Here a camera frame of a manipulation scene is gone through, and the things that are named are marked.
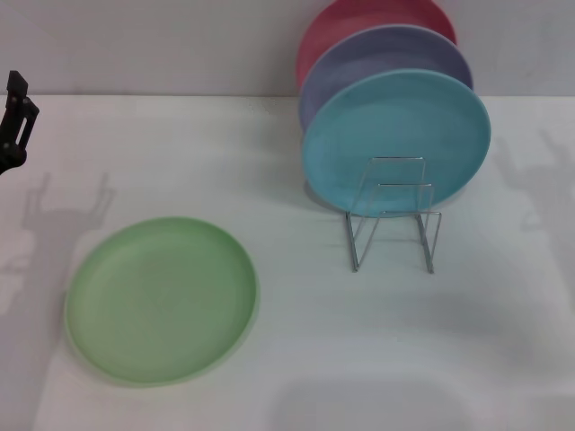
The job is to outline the cyan plastic plate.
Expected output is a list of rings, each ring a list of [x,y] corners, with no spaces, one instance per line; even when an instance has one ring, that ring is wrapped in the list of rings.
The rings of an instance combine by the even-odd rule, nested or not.
[[[403,69],[326,102],[305,130],[302,163],[321,200],[377,217],[453,197],[480,169],[490,141],[488,112],[470,88]]]

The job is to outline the green plastic plate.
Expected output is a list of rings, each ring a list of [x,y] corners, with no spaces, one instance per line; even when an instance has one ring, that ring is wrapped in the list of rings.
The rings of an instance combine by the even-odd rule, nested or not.
[[[230,357],[257,317],[260,287],[234,236],[197,218],[161,217],[110,235],[71,278],[71,348],[127,386],[181,383]]]

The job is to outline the red plastic plate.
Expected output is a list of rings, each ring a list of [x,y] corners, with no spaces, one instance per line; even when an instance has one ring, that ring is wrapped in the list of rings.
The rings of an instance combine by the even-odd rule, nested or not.
[[[433,0],[334,0],[304,33],[296,55],[296,85],[302,86],[327,49],[358,31],[387,24],[424,27],[456,42],[452,22]]]

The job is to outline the purple plastic plate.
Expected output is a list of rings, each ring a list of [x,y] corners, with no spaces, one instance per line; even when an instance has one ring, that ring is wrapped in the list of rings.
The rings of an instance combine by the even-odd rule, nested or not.
[[[424,69],[449,75],[473,88],[471,69],[454,42],[420,26],[390,24],[358,31],[314,62],[300,89],[298,116],[307,129],[336,93],[371,75]]]

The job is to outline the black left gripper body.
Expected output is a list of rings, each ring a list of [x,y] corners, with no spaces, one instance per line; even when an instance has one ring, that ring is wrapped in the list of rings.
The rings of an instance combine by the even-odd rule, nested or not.
[[[27,160],[27,151],[16,143],[4,143],[0,145],[0,175],[5,172],[21,167]]]

